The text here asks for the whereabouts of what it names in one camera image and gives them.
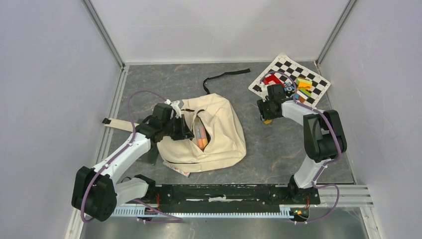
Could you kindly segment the grey orange highlighter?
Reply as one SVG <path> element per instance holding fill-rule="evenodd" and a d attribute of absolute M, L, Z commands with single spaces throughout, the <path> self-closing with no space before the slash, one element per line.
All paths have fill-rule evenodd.
<path fill-rule="evenodd" d="M 201 127 L 199 123 L 197 122 L 194 123 L 194 132 L 195 132 L 197 146 L 200 150 L 203 150 L 204 144 L 203 144 L 202 135 L 201 135 Z"/>

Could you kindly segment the light orange highlighter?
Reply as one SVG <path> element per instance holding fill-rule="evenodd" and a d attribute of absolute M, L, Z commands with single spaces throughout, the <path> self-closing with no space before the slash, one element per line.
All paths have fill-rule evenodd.
<path fill-rule="evenodd" d="M 208 140 L 208 137 L 207 137 L 207 132 L 206 132 L 206 130 L 203 126 L 200 128 L 200 132 L 201 132 L 201 139 L 202 139 L 201 149 L 204 150 L 205 147 L 208 145 L 209 140 Z"/>

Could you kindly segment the cream canvas backpack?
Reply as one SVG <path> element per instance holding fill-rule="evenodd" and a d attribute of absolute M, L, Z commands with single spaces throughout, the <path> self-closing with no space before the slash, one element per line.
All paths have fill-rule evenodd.
<path fill-rule="evenodd" d="M 163 138 L 157 143 L 158 157 L 184 172 L 204 172 L 235 165 L 246 156 L 246 142 L 242 126 L 230 101 L 218 94 L 185 99 L 182 115 L 194 134 L 192 140 Z M 131 121 L 106 118 L 108 127 L 132 132 Z M 196 143 L 194 123 L 204 127 L 209 140 L 204 150 Z"/>

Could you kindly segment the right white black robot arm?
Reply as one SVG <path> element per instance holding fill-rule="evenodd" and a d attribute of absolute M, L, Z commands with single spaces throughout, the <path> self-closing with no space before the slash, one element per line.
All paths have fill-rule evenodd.
<path fill-rule="evenodd" d="M 287 118 L 303 127 L 306 157 L 288 183 L 291 202 L 300 203 L 317 188 L 317 180 L 347 149 L 340 115 L 336 110 L 321 111 L 286 96 L 282 84 L 266 85 L 257 101 L 263 121 Z"/>

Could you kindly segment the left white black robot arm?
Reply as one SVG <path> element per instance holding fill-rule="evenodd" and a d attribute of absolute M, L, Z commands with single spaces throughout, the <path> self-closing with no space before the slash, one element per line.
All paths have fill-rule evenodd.
<path fill-rule="evenodd" d="M 194 134 L 182 115 L 182 101 L 158 103 L 153 113 L 139 124 L 130 122 L 131 134 L 116 151 L 92 168 L 81 167 L 77 173 L 71 205 L 85 216 L 105 221 L 117 206 L 141 199 L 150 203 L 156 198 L 155 181 L 142 175 L 119 182 L 123 173 L 139 158 L 157 159 L 159 143 L 163 138 L 192 139 Z"/>

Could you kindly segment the blue owl toy figure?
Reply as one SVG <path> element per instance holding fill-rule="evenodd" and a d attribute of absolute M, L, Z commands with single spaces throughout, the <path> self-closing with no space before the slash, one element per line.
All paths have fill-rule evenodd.
<path fill-rule="evenodd" d="M 284 83 L 284 91 L 288 97 L 290 97 L 295 92 L 295 86 L 290 82 Z"/>

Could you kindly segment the red toy block house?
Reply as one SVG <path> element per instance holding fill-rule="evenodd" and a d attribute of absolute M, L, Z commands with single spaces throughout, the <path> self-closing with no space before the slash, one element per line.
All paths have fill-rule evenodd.
<path fill-rule="evenodd" d="M 262 81 L 265 85 L 275 85 L 275 84 L 282 84 L 280 79 L 276 75 L 268 75 Z"/>

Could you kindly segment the blue orange toy block stack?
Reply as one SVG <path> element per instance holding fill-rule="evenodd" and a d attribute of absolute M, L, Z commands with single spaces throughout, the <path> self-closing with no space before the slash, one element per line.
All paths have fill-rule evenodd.
<path fill-rule="evenodd" d="M 304 104 L 304 103 L 306 102 L 306 100 L 307 100 L 307 99 L 308 99 L 308 95 L 307 95 L 307 94 L 305 94 L 303 91 L 298 90 L 298 91 L 295 93 L 295 100 L 296 100 L 297 102 L 300 102 L 300 103 Z"/>

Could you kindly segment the green orange toy block stack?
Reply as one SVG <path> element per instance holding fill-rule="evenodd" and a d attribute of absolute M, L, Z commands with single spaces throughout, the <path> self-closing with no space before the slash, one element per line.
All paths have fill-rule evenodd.
<path fill-rule="evenodd" d="M 312 83 L 313 83 L 311 80 L 298 77 L 296 79 L 296 83 L 298 85 L 299 91 L 303 92 L 307 96 L 311 95 L 311 88 L 312 88 Z"/>

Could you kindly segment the floral cover book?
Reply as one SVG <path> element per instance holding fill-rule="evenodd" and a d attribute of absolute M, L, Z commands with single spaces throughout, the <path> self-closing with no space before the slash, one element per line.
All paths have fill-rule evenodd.
<path fill-rule="evenodd" d="M 170 163 L 163 161 L 163 165 L 165 165 L 166 167 L 172 169 L 173 171 L 185 176 L 185 177 L 189 177 L 190 173 L 189 172 L 184 172 L 183 170 L 171 165 Z"/>

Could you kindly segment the black white checkerboard mat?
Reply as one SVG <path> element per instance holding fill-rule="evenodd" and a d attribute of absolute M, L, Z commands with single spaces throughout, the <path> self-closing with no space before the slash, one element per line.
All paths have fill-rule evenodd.
<path fill-rule="evenodd" d="M 263 79 L 268 75 L 276 75 L 282 85 L 285 82 L 295 82 L 296 86 L 296 79 L 298 77 L 305 78 L 307 80 L 311 80 L 312 88 L 311 88 L 311 95 L 308 96 L 308 99 L 304 103 L 304 105 L 315 107 L 318 102 L 322 99 L 323 95 L 327 92 L 331 83 L 326 80 L 324 77 L 319 75 L 318 73 L 308 69 L 307 67 L 293 61 L 287 55 L 281 53 L 279 54 L 270 64 L 266 67 L 266 69 L 249 85 L 248 89 L 252 93 L 259 95 L 259 86 L 258 84 L 262 83 Z"/>

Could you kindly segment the black dark book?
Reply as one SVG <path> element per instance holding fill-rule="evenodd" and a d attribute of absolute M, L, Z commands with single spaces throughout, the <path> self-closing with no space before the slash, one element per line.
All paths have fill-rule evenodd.
<path fill-rule="evenodd" d="M 153 147 L 150 150 L 148 150 L 144 155 L 142 155 L 141 159 L 145 163 L 155 165 L 158 155 L 159 155 L 158 148 Z"/>

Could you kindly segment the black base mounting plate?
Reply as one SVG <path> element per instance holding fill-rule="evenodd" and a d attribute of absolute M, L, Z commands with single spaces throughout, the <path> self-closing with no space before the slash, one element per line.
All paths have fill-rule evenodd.
<path fill-rule="evenodd" d="M 162 184 L 141 201 L 164 213 L 275 213 L 280 205 L 319 205 L 315 188 L 298 193 L 278 184 Z"/>

